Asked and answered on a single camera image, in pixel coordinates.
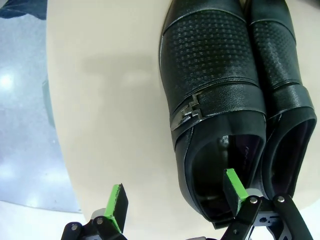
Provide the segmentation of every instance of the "white table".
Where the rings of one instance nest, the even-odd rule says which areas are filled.
[[[290,0],[300,70],[320,106],[320,10]],[[59,141],[88,219],[123,183],[128,239],[221,237],[180,193],[158,45],[170,0],[51,0],[48,75]],[[320,198],[320,129],[313,133],[294,200]]]

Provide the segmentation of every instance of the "silver buckle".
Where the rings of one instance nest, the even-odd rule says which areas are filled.
[[[199,105],[197,95],[199,95],[200,93],[201,92],[192,94],[192,101],[176,113],[171,123],[171,131],[174,131],[191,118],[198,117],[199,121],[203,119],[201,110],[194,109],[195,106]]]

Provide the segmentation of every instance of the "shoe pair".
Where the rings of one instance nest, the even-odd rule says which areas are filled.
[[[284,0],[172,0],[159,49],[178,179],[215,228],[233,215],[224,169],[293,196],[317,117]]]

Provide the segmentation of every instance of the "person's leg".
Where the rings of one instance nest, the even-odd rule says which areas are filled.
[[[30,14],[38,19],[47,19],[48,0],[8,0],[0,9],[0,18],[10,19]]]

